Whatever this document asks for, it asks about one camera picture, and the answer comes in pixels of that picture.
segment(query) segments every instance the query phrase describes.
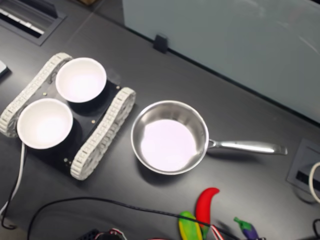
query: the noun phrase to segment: toy eggplant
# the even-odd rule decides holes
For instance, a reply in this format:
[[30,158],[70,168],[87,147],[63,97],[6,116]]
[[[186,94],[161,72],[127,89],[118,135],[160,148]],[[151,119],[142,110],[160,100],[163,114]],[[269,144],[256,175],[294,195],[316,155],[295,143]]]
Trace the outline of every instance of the toy eggplant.
[[251,223],[248,223],[246,221],[242,221],[237,217],[235,217],[233,220],[239,224],[239,227],[241,228],[243,235],[248,240],[259,239],[258,233],[257,233],[255,227]]

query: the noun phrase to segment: white track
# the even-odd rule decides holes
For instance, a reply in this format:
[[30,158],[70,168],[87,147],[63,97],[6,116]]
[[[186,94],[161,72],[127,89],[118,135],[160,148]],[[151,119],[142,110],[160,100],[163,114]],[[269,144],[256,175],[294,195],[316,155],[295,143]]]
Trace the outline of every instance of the white track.
[[[66,53],[54,55],[44,65],[29,85],[9,104],[0,116],[0,132],[7,137],[17,137],[17,121],[27,101],[36,93],[45,81],[53,82],[57,72],[66,62],[72,59]],[[126,120],[136,100],[136,92],[128,87],[122,88],[114,97],[103,119],[93,134],[83,144],[72,161],[70,174],[85,180],[95,170]]]

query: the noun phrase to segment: table surface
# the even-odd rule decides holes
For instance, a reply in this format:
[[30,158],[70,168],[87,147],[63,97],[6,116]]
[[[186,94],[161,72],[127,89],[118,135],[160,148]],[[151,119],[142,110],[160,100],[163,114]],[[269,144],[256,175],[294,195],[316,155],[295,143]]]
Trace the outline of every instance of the table surface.
[[[0,58],[12,73],[0,79],[0,111],[55,53],[101,62],[117,84],[137,93],[136,105],[95,172],[85,181],[66,176],[38,159],[27,160],[20,189],[8,217],[27,229],[45,203],[78,196],[110,198],[128,204],[180,213],[193,212],[208,187],[221,192],[211,204],[211,221],[242,237],[235,216],[254,224],[270,240],[311,237],[320,206],[301,201],[311,196],[286,181],[302,138],[320,144],[320,129],[247,91],[121,28],[79,4],[56,0],[68,17],[37,46],[0,27]],[[185,102],[204,118],[215,140],[257,140],[288,147],[287,156],[212,150],[192,171],[177,176],[150,172],[136,159],[130,130],[138,113],[154,102]],[[7,200],[18,174],[20,142],[0,135],[0,203]],[[128,239],[179,239],[177,220],[107,203],[78,201],[45,210],[32,237],[72,240],[92,228],[122,229]]]

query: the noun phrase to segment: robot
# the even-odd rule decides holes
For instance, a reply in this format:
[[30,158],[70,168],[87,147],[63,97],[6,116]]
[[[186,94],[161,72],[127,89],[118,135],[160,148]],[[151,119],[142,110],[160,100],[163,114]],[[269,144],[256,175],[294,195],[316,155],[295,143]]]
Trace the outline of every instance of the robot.
[[[53,83],[59,69],[72,59],[70,55],[63,52],[50,58],[34,79],[3,111],[0,116],[0,133],[9,138],[18,137],[19,115],[30,103],[46,97],[63,101],[61,96],[59,98]],[[46,158],[55,158],[55,164],[64,168],[64,171],[68,171],[73,178],[80,181],[85,180],[95,170],[135,103],[136,92],[134,90],[128,87],[121,88],[109,80],[107,80],[106,87],[110,90],[108,93],[104,93],[102,99],[108,103],[96,111],[98,112],[95,114],[96,120],[92,121],[95,124],[90,124],[88,127],[86,115],[82,115],[71,107],[73,117],[78,120],[80,125],[79,129],[83,130],[82,141],[73,141],[76,143],[72,147],[64,148],[65,151],[72,149],[73,152],[69,151],[66,153],[68,157],[62,157],[60,153],[64,150],[56,148],[48,149],[48,154],[45,155]],[[43,156],[44,152],[42,151],[38,156]]]

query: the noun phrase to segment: saucepan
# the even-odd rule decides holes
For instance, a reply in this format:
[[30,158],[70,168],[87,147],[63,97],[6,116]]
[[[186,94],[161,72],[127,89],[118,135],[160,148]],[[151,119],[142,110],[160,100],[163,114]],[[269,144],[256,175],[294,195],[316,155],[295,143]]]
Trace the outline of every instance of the saucepan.
[[143,165],[164,175],[190,171],[212,148],[272,155],[288,153],[286,147],[272,143],[211,140],[201,115],[191,106],[173,100],[151,104],[138,115],[131,130],[131,144]]

